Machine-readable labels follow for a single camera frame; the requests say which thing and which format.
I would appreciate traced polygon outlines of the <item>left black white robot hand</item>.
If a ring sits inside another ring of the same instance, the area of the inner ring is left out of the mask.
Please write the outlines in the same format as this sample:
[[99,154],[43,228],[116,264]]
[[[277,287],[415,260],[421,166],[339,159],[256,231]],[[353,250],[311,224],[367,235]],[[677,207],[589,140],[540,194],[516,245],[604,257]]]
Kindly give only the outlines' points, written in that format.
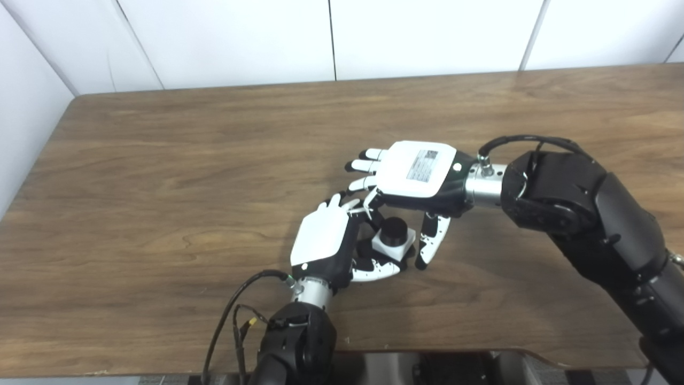
[[344,197],[342,192],[332,195],[301,221],[289,258],[295,280],[320,279],[336,291],[400,273],[391,261],[357,256],[357,237],[369,217],[361,200],[344,202]]

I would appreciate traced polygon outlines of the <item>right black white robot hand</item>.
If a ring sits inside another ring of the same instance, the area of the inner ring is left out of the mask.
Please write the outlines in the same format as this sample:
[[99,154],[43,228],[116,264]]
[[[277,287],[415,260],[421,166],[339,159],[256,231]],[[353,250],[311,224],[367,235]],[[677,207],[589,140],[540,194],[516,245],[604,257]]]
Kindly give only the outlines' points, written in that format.
[[415,266],[425,270],[437,254],[452,218],[472,209],[466,181],[476,159],[448,144],[398,141],[389,149],[366,149],[345,164],[347,172],[366,173],[346,193],[368,191],[362,207],[373,215],[387,205],[424,212]]

